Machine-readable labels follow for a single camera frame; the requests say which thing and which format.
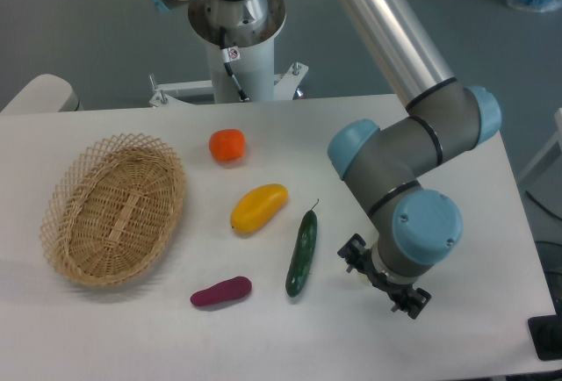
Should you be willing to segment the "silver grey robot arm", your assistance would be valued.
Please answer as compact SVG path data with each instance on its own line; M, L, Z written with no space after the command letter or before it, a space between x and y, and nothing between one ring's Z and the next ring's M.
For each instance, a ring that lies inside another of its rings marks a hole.
M417 279L451 252L463 231L455 203L422 188L419 177L492 138L501 110L486 89L458 82L406 0L341 1L407 116L386 129L358 120L328 145L336 173L378 231L373 246L354 235L339 256L395 309L416 318L430 301ZM210 48L217 103L279 98L272 58L254 51L283 27L283 0L151 2L158 11L187 7L192 30Z

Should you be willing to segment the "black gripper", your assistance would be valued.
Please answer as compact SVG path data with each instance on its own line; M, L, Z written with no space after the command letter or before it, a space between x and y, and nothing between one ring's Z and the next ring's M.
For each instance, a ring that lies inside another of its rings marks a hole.
M346 271L355 270L364 274L371 285L385 292L393 302L392 311L404 312L410 319L416 320L424 307L431 300L431 294L422 288L413 288L412 283L395 282L381 264L376 264L366 242L359 234L353 234L337 251L347 265Z

